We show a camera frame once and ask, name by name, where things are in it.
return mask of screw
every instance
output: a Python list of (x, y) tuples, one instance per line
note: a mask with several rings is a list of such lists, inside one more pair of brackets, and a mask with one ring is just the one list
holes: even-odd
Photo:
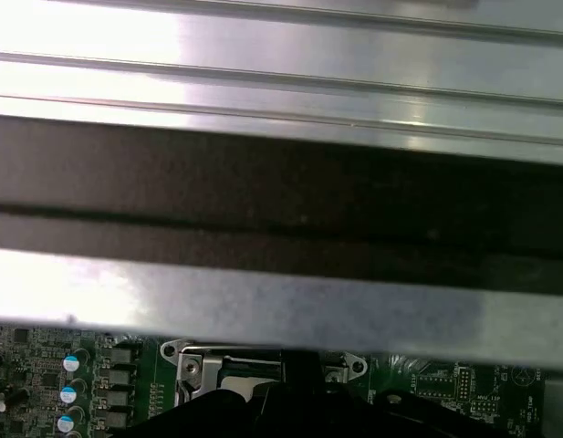
[(402, 398), (397, 394), (389, 394), (387, 395), (387, 402), (390, 404), (400, 404), (402, 402)]
[(326, 381), (330, 383), (339, 383), (341, 381), (339, 372), (330, 371), (328, 374), (326, 374)]
[(352, 370), (356, 373), (361, 373), (364, 370), (364, 364), (362, 362), (354, 362), (352, 364)]
[(200, 364), (198, 363), (198, 360), (190, 358), (183, 360), (182, 367), (190, 376), (196, 375), (200, 370)]
[(168, 345), (163, 349), (163, 354), (165, 354), (168, 358), (173, 356), (174, 353), (175, 353), (175, 348), (171, 345)]

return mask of green circuit board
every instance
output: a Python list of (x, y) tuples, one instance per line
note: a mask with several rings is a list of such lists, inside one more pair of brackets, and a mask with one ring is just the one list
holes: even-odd
[(369, 372), (352, 382), (373, 402), (386, 390), (403, 390), (437, 402), (517, 437), (537, 436), (545, 392), (542, 370), (474, 365), (379, 354), (366, 358)]
[[(0, 325), (0, 402), (7, 405), (0, 410), (0, 438), (107, 438), (171, 409), (176, 368), (160, 354), (167, 340)], [(75, 357), (77, 369), (68, 366)], [(365, 359), (368, 372), (350, 386), (369, 402), (382, 391), (399, 389), (514, 436), (526, 437), (540, 427), (541, 370), (394, 354)], [(26, 397), (9, 402), (22, 392)], [(76, 399), (64, 402), (69, 394)], [(69, 431), (60, 421), (70, 417)]]

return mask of chip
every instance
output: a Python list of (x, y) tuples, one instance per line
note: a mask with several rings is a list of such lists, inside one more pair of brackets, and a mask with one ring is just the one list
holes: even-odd
[(129, 385), (131, 380), (130, 372), (125, 370), (110, 370), (109, 385)]
[(58, 387), (58, 375), (47, 373), (42, 375), (42, 386), (48, 386), (50, 388)]
[(107, 404), (109, 406), (127, 406), (129, 394), (125, 391), (109, 391), (107, 392)]
[(14, 342), (27, 344), (29, 339), (29, 330), (27, 328), (16, 328), (14, 330)]
[(12, 421), (9, 423), (9, 433), (23, 433), (24, 422)]
[(125, 412), (109, 412), (105, 426), (111, 429), (125, 429), (127, 427), (127, 414)]
[(11, 376), (14, 381), (26, 381), (26, 370), (16, 370)]
[(110, 363), (132, 363), (133, 353), (130, 349), (111, 349)]

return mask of aluminum rail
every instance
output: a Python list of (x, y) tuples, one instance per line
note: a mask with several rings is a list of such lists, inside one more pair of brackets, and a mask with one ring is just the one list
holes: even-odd
[(563, 2), (394, 3), (0, 2), (0, 114), (563, 164)]
[(0, 250), (8, 320), (563, 368), (563, 297), (485, 290)]

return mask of motherboard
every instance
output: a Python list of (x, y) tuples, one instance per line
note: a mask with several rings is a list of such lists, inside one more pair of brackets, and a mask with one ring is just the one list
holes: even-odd
[[(168, 339), (0, 325), (0, 438), (108, 438), (171, 409)], [(505, 365), (366, 356), (349, 383), (369, 402), (405, 390), (514, 436), (540, 428), (544, 373)]]

